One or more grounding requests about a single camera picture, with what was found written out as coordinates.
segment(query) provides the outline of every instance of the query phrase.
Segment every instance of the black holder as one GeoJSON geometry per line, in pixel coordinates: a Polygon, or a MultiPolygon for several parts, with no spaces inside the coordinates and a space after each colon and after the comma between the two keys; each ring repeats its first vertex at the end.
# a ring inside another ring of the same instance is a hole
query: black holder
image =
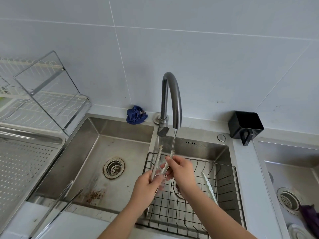
{"type": "Polygon", "coordinates": [[[241,139],[247,146],[264,129],[259,116],[255,112],[235,111],[228,122],[230,137],[241,139]]]}

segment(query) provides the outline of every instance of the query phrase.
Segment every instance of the black wire rack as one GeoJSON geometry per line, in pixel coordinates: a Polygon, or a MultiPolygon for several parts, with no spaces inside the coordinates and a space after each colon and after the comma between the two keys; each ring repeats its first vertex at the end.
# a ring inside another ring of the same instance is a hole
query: black wire rack
{"type": "MultiPolygon", "coordinates": [[[[156,156],[156,153],[147,154],[143,172],[153,168],[156,156]]],[[[165,162],[165,156],[166,154],[161,155],[161,164],[165,162]]],[[[207,160],[187,159],[193,163],[196,183],[201,190],[210,196],[201,176],[204,173],[211,184],[218,205],[246,228],[236,168],[207,160]]],[[[165,181],[164,190],[156,193],[149,208],[138,220],[138,224],[190,238],[210,238],[189,203],[181,195],[174,179],[165,181]]]]}

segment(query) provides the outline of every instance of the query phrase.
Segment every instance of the backsplash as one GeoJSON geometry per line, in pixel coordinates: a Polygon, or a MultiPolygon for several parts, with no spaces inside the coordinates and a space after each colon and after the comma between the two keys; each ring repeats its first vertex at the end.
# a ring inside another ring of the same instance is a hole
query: backsplash
{"type": "Polygon", "coordinates": [[[93,104],[319,134],[319,0],[0,0],[0,56],[55,50],[93,104]],[[168,113],[171,104],[168,102],[168,113]]]}

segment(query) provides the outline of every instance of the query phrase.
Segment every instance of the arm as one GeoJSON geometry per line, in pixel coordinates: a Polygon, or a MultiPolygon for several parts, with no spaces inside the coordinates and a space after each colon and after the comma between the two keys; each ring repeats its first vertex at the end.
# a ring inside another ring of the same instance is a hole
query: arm
{"type": "Polygon", "coordinates": [[[188,201],[211,238],[256,239],[215,204],[197,185],[192,163],[180,156],[166,157],[170,168],[166,180],[175,178],[182,196],[188,201]]]}
{"type": "Polygon", "coordinates": [[[152,170],[149,170],[138,177],[129,203],[97,239],[127,239],[129,237],[135,222],[152,202],[157,188],[164,179],[163,175],[157,176],[150,184],[151,173],[152,170]]]}

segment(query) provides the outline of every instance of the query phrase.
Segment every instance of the hand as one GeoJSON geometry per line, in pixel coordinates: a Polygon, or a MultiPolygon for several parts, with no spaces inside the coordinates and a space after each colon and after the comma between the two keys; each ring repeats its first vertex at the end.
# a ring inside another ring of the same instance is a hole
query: hand
{"type": "Polygon", "coordinates": [[[152,183],[149,183],[151,174],[152,170],[149,170],[138,177],[134,185],[131,199],[129,201],[129,205],[137,210],[139,216],[151,204],[157,188],[164,180],[164,176],[160,174],[159,176],[154,177],[152,183]]]}
{"type": "Polygon", "coordinates": [[[165,157],[165,159],[169,165],[169,168],[166,172],[166,180],[174,178],[183,196],[198,188],[196,185],[193,164],[191,161],[177,155],[173,156],[173,159],[171,159],[169,156],[165,157]]]}

